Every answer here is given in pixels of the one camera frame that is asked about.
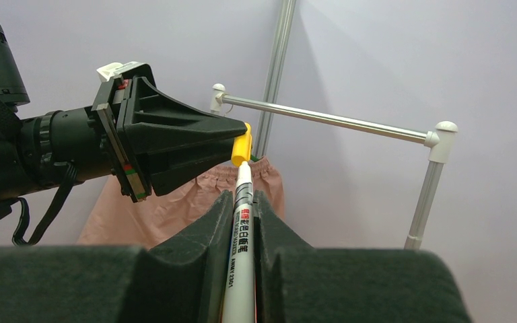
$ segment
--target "yellow pen cap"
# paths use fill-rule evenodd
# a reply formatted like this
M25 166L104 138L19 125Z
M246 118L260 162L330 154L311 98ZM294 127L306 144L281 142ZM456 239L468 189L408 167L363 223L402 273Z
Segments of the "yellow pen cap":
M242 162L250 160L250 147L252 145L252 135L250 134L250 124L246 125L246 133L235 138L233 144L233 154L231 155L231 162L233 165L239 167Z

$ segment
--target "clothing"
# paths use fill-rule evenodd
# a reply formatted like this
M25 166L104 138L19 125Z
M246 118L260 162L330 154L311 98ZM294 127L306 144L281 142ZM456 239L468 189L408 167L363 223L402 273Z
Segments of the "clothing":
M280 173L267 158L251 163L255 190L264 191L284 219L284 191ZM153 248L204 215L223 190L234 191L238 169L215 166L165 196L149 196L133 203L120 193L116 177L109 177L78 244L141 244Z

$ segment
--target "horizontal metal bar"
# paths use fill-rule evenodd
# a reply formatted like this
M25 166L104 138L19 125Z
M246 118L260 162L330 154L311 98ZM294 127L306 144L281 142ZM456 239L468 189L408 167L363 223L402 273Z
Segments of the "horizontal metal bar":
M365 133L373 133L375 135L401 139L405 141L410 141L412 143L423 144L427 139L427 133L422 133L419 131L386 126L384 124L356 120L352 118L345 118L343 116L334 116L332 114L325 114L320 112L291 108L289 106L281 106L279 104L237 98L236 96L230 96L228 94L223 95L221 101L224 104L244 106L247 108L256 109L260 111L272 112L276 114L282 114L285 116L292 116L294 118L331 124L337 127L363 131Z

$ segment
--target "white wall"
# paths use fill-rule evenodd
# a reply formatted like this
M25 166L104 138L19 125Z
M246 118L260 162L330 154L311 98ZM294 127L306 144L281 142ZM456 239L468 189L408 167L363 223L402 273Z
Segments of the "white wall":
M107 63L149 63L158 88L209 110L211 86L263 96L279 4L269 1L0 1L0 24L28 90L27 118L92 104ZM258 112L229 116L256 123ZM73 189L42 244L76 241L105 178ZM32 230L55 190L28 196ZM10 245L19 210L0 221L0 245Z
M517 322L517 1L298 1L280 104L460 128L423 248L477 322ZM287 222L315 246L403 246L427 167L413 143L276 116Z

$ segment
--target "pink shorts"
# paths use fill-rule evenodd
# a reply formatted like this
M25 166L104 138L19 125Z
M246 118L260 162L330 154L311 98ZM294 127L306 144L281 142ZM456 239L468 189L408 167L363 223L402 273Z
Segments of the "pink shorts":
M251 163L255 190L265 192L284 219L284 191L280 173L267 158ZM205 214L223 190L234 191L238 169L215 166L165 196L149 196L132 203L122 196L120 183L109 177L78 244L141 244L153 248Z

